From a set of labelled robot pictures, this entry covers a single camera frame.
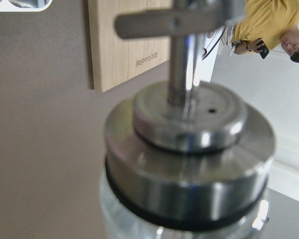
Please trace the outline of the glass sauce bottle steel spout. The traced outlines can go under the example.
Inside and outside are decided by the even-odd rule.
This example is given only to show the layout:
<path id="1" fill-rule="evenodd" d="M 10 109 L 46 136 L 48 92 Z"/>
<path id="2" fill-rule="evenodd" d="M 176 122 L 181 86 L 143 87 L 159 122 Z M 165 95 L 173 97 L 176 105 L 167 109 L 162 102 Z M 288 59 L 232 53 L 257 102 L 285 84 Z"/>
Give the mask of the glass sauce bottle steel spout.
<path id="1" fill-rule="evenodd" d="M 120 14 L 122 39 L 170 36 L 169 80 L 119 103 L 105 124 L 100 203 L 109 239 L 259 239 L 275 136 L 229 89 L 200 80 L 208 32 L 243 0 L 176 0 Z"/>

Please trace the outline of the digital kitchen scale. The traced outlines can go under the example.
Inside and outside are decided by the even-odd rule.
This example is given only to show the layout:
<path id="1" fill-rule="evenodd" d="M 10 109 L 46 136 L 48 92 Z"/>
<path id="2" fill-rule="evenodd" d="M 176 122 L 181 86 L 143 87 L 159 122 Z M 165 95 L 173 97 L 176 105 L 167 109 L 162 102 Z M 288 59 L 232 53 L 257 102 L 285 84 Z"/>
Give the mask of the digital kitchen scale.
<path id="1" fill-rule="evenodd" d="M 40 12 L 51 4 L 52 0 L 0 0 L 0 12 Z"/>

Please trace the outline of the bamboo cutting board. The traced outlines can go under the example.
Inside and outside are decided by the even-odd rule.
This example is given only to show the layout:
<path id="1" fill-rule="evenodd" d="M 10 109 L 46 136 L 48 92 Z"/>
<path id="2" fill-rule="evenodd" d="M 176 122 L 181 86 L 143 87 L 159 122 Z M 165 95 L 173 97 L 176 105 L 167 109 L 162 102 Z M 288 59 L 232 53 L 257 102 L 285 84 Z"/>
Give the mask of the bamboo cutting board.
<path id="1" fill-rule="evenodd" d="M 122 40 L 114 30 L 120 13 L 170 8 L 170 0 L 88 1 L 94 89 L 105 92 L 169 60 L 167 37 Z"/>

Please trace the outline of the person in yellow shirt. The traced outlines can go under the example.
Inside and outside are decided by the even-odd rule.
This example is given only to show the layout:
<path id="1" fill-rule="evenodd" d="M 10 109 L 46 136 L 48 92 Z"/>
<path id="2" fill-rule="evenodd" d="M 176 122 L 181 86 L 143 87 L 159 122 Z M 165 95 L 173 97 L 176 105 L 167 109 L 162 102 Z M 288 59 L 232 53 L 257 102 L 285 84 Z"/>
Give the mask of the person in yellow shirt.
<path id="1" fill-rule="evenodd" d="M 246 0 L 245 16 L 228 27 L 225 44 L 229 55 L 259 54 L 263 40 L 271 51 L 278 45 L 299 63 L 299 0 Z"/>

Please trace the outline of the black smartphone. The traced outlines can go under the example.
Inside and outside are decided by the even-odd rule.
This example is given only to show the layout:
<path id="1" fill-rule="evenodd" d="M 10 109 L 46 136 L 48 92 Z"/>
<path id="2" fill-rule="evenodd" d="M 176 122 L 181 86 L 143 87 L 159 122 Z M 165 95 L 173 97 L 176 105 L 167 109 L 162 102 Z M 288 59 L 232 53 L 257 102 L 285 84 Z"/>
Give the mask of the black smartphone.
<path id="1" fill-rule="evenodd" d="M 267 57 L 267 55 L 269 54 L 269 52 L 270 52 L 263 40 L 260 40 L 257 43 L 257 50 L 261 51 L 259 54 L 260 54 L 262 59 L 265 59 Z"/>

